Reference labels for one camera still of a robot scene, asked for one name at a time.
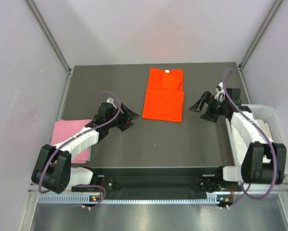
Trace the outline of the orange t-shirt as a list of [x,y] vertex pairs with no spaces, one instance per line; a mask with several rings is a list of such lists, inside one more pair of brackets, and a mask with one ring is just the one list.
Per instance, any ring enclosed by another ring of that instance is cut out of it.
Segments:
[[184,72],[182,69],[161,70],[152,68],[142,117],[167,122],[182,122]]

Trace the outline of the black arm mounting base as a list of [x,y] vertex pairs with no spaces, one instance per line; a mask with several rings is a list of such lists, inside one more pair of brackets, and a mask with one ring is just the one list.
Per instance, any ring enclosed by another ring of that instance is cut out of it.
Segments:
[[92,184],[108,193],[122,189],[181,189],[195,192],[227,190],[233,182],[223,180],[222,167],[93,167],[89,186],[78,183],[72,192],[89,192]]

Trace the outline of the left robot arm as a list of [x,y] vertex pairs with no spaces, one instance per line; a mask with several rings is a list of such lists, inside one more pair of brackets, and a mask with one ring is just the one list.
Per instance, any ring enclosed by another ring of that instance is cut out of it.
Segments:
[[99,179],[94,172],[87,167],[72,167],[72,161],[85,149],[101,142],[110,129],[125,131],[139,117],[122,103],[119,106],[111,100],[101,103],[94,118],[78,133],[61,143],[42,146],[31,181],[38,185],[40,193],[52,191],[60,194],[70,187],[85,187],[89,191],[97,189]]

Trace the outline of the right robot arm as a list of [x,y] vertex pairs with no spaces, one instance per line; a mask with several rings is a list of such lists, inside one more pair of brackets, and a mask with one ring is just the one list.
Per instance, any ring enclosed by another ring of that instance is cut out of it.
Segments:
[[237,88],[216,88],[217,94],[205,91],[190,107],[190,111],[206,111],[201,119],[217,122],[220,116],[229,120],[232,132],[237,132],[246,148],[241,151],[242,162],[236,166],[219,167],[214,184],[219,190],[226,190],[232,182],[279,185],[283,183],[287,149],[267,136],[255,121],[255,111],[249,104],[242,104]]

